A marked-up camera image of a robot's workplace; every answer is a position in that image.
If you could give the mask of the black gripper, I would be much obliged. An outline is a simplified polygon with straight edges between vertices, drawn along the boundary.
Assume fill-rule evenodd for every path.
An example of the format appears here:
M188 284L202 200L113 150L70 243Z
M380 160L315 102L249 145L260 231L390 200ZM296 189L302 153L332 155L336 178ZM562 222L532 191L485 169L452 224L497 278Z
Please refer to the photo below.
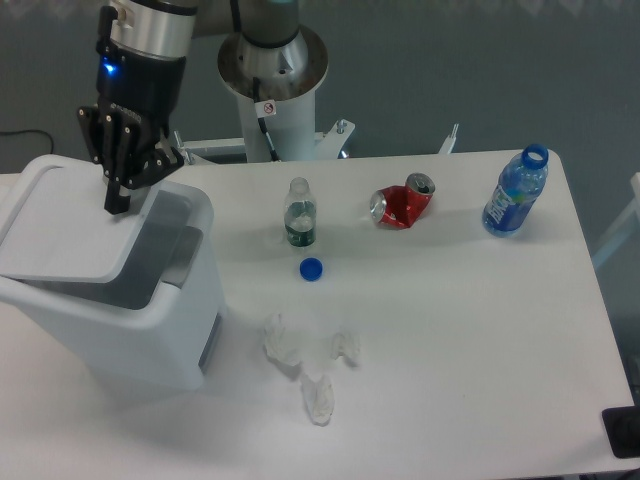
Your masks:
M105 4L98 20L97 79L106 104L80 106L77 119L90 160L106 180L104 209L126 213L131 191L152 186L184 165L167 139L187 56L184 4ZM142 120L153 146L139 150Z

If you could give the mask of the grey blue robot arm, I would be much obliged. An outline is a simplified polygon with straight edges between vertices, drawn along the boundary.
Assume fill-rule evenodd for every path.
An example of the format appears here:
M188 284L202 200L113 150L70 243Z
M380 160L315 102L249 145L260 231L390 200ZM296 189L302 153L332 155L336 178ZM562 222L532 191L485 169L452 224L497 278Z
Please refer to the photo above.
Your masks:
M130 208L131 193L181 168L169 142L191 41L231 32L239 40L236 63L259 96L269 73L295 82L307 64L295 1L108 1L100 9L99 55L92 106L77 118L90 159L103 169L104 208Z

